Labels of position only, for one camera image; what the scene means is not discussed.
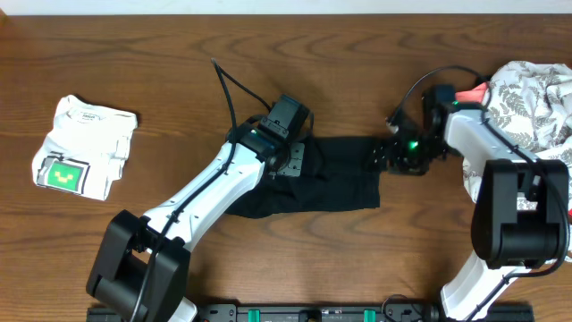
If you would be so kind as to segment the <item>black t-shirt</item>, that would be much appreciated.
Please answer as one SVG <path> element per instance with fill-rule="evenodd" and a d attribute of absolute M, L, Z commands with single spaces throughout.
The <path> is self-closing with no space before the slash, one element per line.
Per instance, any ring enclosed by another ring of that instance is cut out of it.
<path fill-rule="evenodd" d="M 385 162 L 374 137 L 309 137 L 301 174 L 263 176 L 226 213 L 252 219 L 281 213 L 344 212 L 378 208 Z"/>

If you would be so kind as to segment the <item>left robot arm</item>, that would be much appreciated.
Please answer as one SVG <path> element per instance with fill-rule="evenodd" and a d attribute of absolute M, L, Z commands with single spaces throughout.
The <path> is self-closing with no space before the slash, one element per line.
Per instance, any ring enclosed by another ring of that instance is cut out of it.
<path fill-rule="evenodd" d="M 86 292 L 123 321 L 192 321 L 185 296 L 190 256 L 200 239 L 267 173 L 291 159 L 310 110 L 282 95 L 268 114 L 234 124 L 214 160 L 191 182 L 143 216 L 119 212 L 106 227 Z"/>

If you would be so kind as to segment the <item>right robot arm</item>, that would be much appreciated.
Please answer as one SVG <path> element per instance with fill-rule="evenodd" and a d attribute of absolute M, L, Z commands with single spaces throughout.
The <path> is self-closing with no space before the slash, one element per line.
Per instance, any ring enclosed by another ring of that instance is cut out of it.
<path fill-rule="evenodd" d="M 422 95 L 423 123 L 402 106 L 388 117 L 392 135 L 374 148 L 373 166 L 423 175 L 437 157 L 456 153 L 481 177 L 471 223 L 473 251 L 440 293 L 440 317 L 485 318 L 492 303 L 520 278 L 560 268 L 570 242 L 568 168 L 519 147 L 491 120 L 488 106 L 461 102 L 451 85 Z"/>

